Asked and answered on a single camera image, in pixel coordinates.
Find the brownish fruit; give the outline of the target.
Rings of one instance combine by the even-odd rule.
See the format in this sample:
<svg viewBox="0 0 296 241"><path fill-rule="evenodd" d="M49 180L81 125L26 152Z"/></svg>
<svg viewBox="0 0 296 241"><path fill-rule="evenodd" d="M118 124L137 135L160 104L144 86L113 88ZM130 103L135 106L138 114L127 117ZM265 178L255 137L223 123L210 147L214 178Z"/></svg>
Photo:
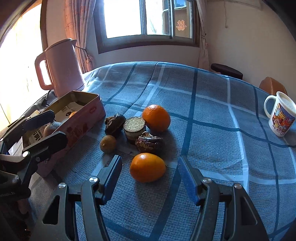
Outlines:
<svg viewBox="0 0 296 241"><path fill-rule="evenodd" d="M53 121L52 123L49 123L46 125L44 129L44 137L47 137L51 135L55 130L57 130L60 127L61 123L58 121Z"/></svg>

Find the small yellowish round fruit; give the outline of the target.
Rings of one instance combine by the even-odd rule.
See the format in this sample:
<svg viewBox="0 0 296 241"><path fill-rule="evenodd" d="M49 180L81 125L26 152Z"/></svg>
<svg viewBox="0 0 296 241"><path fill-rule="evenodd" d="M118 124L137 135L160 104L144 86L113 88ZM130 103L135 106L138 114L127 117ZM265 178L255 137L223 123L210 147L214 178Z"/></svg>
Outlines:
<svg viewBox="0 0 296 241"><path fill-rule="evenodd" d="M100 149L104 153L112 153L116 148L116 139L111 135L105 135L100 142Z"/></svg>

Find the orange fruit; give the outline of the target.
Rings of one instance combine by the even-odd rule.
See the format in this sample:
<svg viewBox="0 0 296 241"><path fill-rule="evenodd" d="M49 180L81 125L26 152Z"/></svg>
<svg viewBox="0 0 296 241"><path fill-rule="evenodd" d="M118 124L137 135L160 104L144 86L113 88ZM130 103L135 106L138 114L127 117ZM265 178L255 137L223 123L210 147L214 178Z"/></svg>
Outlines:
<svg viewBox="0 0 296 241"><path fill-rule="evenodd" d="M147 106L142 112L142 118L147 127L154 132L164 132L171 123L169 113L160 105L152 104Z"/></svg>
<svg viewBox="0 0 296 241"><path fill-rule="evenodd" d="M166 172L166 165L162 158L150 154L136 155L129 168L133 179L141 183L150 183L161 178Z"/></svg>

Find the dark shriveled fruit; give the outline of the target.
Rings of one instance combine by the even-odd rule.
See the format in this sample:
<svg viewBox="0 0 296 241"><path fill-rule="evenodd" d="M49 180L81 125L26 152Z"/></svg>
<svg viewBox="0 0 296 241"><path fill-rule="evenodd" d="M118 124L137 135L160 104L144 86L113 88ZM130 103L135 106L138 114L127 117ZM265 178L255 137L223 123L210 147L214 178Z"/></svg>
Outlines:
<svg viewBox="0 0 296 241"><path fill-rule="evenodd" d="M125 124L125 121L126 118L119 113L107 117L104 121L105 134L114 136L115 138L118 137L121 131L123 130L123 125Z"/></svg>

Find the brown wrinkled fruit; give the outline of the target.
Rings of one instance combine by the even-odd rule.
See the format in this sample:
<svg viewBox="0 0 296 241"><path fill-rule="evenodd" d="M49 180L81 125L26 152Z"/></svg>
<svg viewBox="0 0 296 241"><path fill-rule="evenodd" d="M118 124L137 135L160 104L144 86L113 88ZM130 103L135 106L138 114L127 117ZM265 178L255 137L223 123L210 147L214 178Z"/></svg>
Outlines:
<svg viewBox="0 0 296 241"><path fill-rule="evenodd" d="M135 141L137 149L141 153L159 154L164 147L164 140L161 137L153 136L149 132L143 132Z"/></svg>

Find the rectangular metal tin box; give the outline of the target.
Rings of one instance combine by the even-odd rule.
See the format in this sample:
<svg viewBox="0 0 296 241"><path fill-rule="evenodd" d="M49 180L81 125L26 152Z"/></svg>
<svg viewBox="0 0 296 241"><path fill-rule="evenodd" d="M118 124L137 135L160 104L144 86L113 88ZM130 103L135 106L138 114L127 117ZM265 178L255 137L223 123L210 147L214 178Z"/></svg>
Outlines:
<svg viewBox="0 0 296 241"><path fill-rule="evenodd" d="M49 161L38 164L37 173L46 177L53 170L59 160L100 120L106 112L99 94L71 91L57 99L44 111L52 110L55 114L70 102L76 102L83 107L65 121L56 131L66 134L68 144L63 150L53 154Z"/></svg>

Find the pink electric kettle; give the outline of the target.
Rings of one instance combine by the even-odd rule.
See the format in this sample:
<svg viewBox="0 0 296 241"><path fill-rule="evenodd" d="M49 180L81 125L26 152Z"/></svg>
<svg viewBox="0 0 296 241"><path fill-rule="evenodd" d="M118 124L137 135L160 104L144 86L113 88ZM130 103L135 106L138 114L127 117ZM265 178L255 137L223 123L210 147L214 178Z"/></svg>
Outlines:
<svg viewBox="0 0 296 241"><path fill-rule="evenodd" d="M35 68L39 85L43 90L54 90L62 97L72 90L82 90L84 80L75 53L76 40L63 39L49 46L36 57ZM50 84L44 82L40 63L46 62Z"/></svg>

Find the cut round fruit half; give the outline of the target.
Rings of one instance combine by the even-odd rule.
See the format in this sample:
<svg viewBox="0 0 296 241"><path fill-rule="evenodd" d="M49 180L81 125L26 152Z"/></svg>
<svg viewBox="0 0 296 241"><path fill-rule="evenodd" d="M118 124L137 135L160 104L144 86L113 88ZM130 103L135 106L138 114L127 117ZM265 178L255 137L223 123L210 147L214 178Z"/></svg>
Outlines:
<svg viewBox="0 0 296 241"><path fill-rule="evenodd" d="M146 131L145 120L141 117L132 117L125 121L123 130L128 141L135 142L136 139Z"/></svg>

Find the blue plaid tablecloth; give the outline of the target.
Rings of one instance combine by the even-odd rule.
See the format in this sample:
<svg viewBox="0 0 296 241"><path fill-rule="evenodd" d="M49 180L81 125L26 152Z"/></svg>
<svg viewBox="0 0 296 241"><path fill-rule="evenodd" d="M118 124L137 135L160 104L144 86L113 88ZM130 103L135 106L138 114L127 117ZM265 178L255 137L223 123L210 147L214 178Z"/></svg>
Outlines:
<svg viewBox="0 0 296 241"><path fill-rule="evenodd" d="M106 116L140 116L151 104L171 117L160 180L143 184L130 175L137 148L125 134L115 153L122 171L102 206L111 240L188 240L198 215L177 170L178 157L216 183L239 182L254 203L270 240L295 231L295 127L284 138L268 126L273 100L246 82L162 62L107 65L85 73L85 91L100 95Z"/></svg>

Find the white printed mug with lid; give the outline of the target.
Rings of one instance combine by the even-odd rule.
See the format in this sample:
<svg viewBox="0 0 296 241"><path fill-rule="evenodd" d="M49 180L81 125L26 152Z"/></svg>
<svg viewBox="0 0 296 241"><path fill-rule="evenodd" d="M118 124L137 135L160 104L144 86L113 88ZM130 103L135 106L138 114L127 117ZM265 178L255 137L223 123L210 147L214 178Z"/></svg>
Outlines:
<svg viewBox="0 0 296 241"><path fill-rule="evenodd" d="M270 99L274 100L271 113L267 110L267 103ZM278 137L284 137L295 121L295 103L281 91L276 95L269 95L264 101L264 112L268 117L268 125L272 132Z"/></svg>

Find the pink left curtain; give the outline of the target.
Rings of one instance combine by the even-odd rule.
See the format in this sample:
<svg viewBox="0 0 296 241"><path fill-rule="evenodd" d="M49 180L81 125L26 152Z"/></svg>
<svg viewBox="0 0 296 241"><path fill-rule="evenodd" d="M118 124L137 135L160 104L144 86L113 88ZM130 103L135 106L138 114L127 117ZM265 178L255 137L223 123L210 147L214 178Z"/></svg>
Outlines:
<svg viewBox="0 0 296 241"><path fill-rule="evenodd" d="M64 28L67 38L76 40L76 56L83 73L93 69L92 57L87 52L87 35L96 0L65 0Z"/></svg>

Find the pink curtain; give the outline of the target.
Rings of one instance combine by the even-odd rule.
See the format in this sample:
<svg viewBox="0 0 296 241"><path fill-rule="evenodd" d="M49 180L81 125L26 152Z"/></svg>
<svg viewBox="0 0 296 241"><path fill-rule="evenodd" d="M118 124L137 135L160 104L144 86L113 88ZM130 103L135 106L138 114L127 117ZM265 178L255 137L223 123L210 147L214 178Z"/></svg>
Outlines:
<svg viewBox="0 0 296 241"><path fill-rule="evenodd" d="M83 73L93 69L92 57L87 52L87 35L96 0L65 0L64 28L67 38L76 40L76 56Z"/></svg>
<svg viewBox="0 0 296 241"><path fill-rule="evenodd" d="M208 55L208 44L206 40L206 0L196 0L197 9L199 13L199 20L200 20L200 49L199 49L199 62L198 68L209 70L209 55Z"/></svg>

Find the dark round stool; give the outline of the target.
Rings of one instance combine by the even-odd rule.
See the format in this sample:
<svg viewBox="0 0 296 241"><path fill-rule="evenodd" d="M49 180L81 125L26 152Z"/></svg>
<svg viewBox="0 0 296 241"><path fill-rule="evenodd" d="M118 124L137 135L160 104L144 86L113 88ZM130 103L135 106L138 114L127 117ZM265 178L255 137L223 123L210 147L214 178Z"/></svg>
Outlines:
<svg viewBox="0 0 296 241"><path fill-rule="evenodd" d="M227 76L230 76L230 77L233 77L233 78L237 78L237 79L240 79L240 80L243 80L243 74L234 69L234 68L231 68L229 66L226 66L226 65L223 65L223 64L218 64L218 63L212 63L210 68L215 71L215 72L218 72L222 75L227 75Z"/></svg>

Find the pink right curtain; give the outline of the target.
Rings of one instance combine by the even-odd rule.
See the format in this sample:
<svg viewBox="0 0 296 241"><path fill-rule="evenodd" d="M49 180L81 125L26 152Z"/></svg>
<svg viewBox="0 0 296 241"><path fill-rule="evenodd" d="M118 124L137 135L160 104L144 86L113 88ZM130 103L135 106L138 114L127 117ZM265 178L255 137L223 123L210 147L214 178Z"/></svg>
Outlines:
<svg viewBox="0 0 296 241"><path fill-rule="evenodd" d="M208 44L206 40L206 0L196 0L197 9L199 13L199 20L200 20L200 49L199 49L199 62L198 68L209 70L209 55L208 55Z"/></svg>

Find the window with wooden frame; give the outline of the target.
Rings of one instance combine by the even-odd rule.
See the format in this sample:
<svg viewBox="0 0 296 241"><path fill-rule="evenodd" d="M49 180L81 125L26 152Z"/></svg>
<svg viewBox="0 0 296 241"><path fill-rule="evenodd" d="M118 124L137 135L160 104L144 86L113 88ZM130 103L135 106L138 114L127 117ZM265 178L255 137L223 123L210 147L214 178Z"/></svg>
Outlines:
<svg viewBox="0 0 296 241"><path fill-rule="evenodd" d="M199 46L196 1L97 1L99 53L150 45Z"/></svg>

